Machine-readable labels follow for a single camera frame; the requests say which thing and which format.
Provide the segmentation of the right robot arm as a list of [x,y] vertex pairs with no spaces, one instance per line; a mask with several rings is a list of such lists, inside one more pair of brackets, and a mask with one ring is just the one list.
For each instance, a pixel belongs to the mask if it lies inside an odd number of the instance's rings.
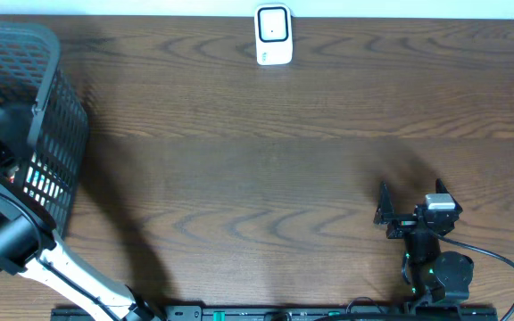
[[413,291],[401,312],[461,316],[460,304],[469,297],[474,262],[456,251],[442,251],[439,244],[455,228],[461,212],[440,179],[435,181],[435,192],[426,194],[407,214],[394,211],[391,193],[385,183],[380,184],[374,223],[386,226],[387,238],[404,241],[402,277]]

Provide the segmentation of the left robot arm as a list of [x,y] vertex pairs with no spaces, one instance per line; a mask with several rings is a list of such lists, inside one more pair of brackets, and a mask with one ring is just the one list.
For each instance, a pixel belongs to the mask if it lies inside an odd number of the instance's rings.
[[37,281],[94,320],[163,320],[164,314],[67,246],[43,207],[0,175],[0,272]]

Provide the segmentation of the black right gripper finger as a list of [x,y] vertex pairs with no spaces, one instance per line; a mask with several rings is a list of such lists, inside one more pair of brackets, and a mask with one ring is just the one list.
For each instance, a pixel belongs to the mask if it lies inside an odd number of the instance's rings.
[[441,208],[456,208],[458,206],[457,201],[448,191],[447,187],[445,186],[441,178],[438,178],[435,181],[435,192],[441,194]]
[[373,223],[376,225],[389,224],[394,219],[394,206],[391,194],[384,181],[380,183],[379,197]]

